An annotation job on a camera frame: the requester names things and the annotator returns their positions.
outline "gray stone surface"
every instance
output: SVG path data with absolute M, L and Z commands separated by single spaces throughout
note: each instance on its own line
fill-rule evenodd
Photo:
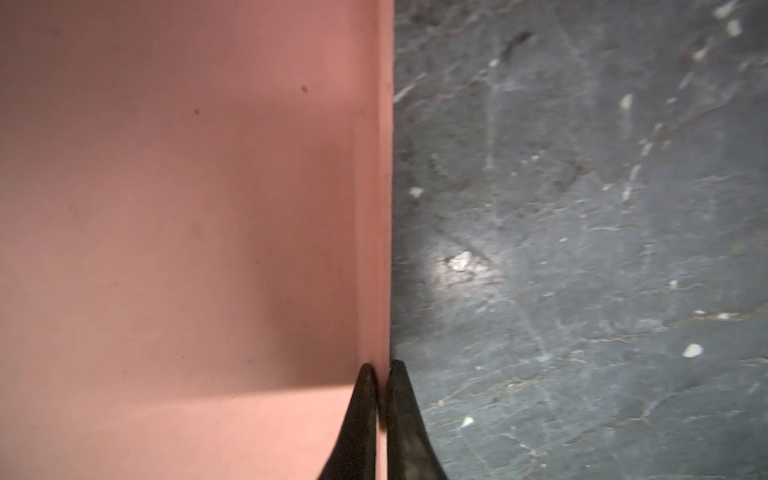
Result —
M 451 478 L 768 478 L 768 2 L 723 3 L 396 0 L 392 349 Z

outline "gray marble surface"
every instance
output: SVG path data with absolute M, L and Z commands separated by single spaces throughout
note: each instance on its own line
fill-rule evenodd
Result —
M 449 477 L 768 478 L 768 2 L 396 0 L 392 349 Z

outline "dark gray countertop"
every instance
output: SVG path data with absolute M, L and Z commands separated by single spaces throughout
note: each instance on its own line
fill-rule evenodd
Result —
M 392 348 L 452 479 L 768 478 L 768 2 L 724 3 L 396 0 Z

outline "copper-colored surface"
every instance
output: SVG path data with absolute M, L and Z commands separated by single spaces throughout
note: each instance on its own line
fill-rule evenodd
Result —
M 386 0 L 0 7 L 0 478 L 319 472 L 388 364 L 391 42 Z

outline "black metal jaw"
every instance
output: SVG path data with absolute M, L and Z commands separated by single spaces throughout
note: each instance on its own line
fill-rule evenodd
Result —
M 373 367 L 360 368 L 339 438 L 319 480 L 375 480 L 378 387 Z M 393 360 L 386 389 L 388 480 L 448 480 L 429 443 L 405 363 Z

